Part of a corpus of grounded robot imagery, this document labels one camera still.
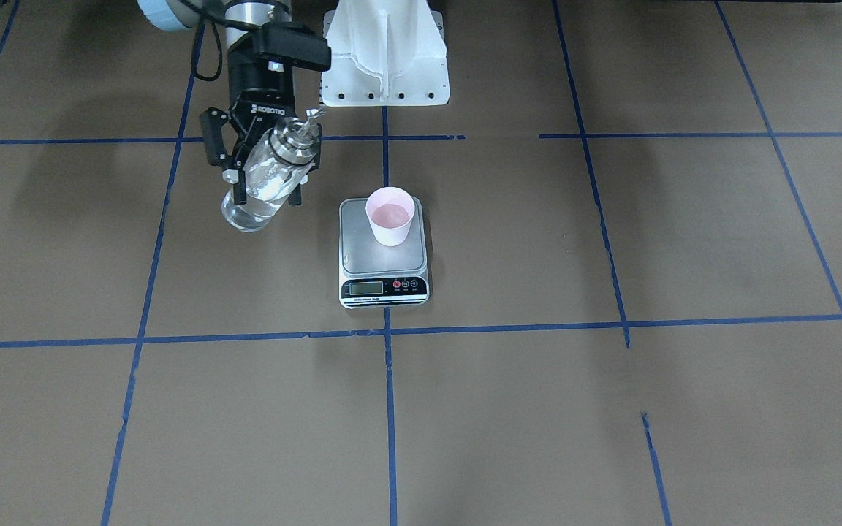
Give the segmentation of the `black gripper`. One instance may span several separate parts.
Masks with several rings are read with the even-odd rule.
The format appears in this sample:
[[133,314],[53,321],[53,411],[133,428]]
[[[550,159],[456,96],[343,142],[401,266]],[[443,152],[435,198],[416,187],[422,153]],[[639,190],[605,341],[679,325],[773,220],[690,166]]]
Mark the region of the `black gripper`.
[[[246,187],[245,139],[257,117],[267,127],[281,118],[294,118],[295,86],[293,60],[288,56],[261,56],[251,45],[233,45],[227,51],[230,111],[207,109],[200,114],[202,142],[207,163],[220,167],[225,182],[232,187],[234,205],[248,201]],[[236,144],[227,150],[224,129],[236,133]],[[302,187],[308,177],[321,166],[321,144],[307,173],[288,196],[288,205],[301,206]]]

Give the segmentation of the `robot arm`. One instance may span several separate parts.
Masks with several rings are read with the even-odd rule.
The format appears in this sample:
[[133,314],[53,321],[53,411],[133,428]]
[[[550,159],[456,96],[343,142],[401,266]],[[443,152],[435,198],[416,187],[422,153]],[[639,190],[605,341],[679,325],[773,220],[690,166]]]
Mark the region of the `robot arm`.
[[330,43],[293,20],[287,1],[140,1],[164,32],[194,31],[191,75],[227,79],[224,109],[200,114],[208,163],[230,189],[225,207],[280,204],[319,157],[320,124],[295,113],[295,70],[330,70]]

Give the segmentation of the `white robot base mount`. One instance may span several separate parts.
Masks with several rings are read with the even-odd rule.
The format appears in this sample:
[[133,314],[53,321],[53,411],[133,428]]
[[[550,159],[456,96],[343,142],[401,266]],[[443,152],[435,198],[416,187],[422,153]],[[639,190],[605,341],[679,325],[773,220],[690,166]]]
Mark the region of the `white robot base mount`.
[[340,1],[323,16],[328,107],[430,107],[451,96],[442,16],[427,1]]

